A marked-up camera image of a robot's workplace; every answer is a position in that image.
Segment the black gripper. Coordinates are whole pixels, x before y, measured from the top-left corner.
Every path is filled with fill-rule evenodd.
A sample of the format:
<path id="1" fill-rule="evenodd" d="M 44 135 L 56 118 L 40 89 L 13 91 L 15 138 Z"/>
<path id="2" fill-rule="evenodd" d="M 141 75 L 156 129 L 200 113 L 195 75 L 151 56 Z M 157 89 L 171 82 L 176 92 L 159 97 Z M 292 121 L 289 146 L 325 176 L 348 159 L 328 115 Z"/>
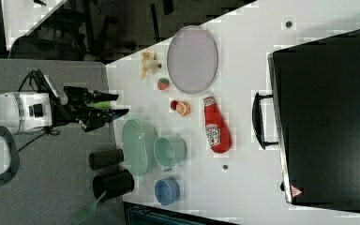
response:
<path id="1" fill-rule="evenodd" d="M 53 125 L 63 127 L 69 123 L 79 124 L 84 132 L 102 128 L 106 123 L 125 116 L 129 109 L 99 110 L 91 106 L 92 103 L 102 101 L 116 101 L 116 94 L 103 93 L 97 90 L 89 91 L 87 88 L 65 86 L 67 95 L 66 105 L 53 106 Z"/>

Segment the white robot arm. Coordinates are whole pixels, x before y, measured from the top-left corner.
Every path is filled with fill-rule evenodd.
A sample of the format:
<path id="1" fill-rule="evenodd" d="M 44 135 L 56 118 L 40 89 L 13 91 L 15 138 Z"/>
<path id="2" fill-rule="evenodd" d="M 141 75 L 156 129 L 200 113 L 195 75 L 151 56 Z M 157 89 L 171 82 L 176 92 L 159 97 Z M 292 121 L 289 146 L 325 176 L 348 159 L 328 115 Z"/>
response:
<path id="1" fill-rule="evenodd" d="M 84 132 L 102 128 L 129 112 L 112 109 L 118 95 L 87 88 L 65 86 L 65 96 L 47 92 L 10 92 L 0 94 L 0 127 L 11 134 L 38 132 L 42 129 L 79 124 Z"/>

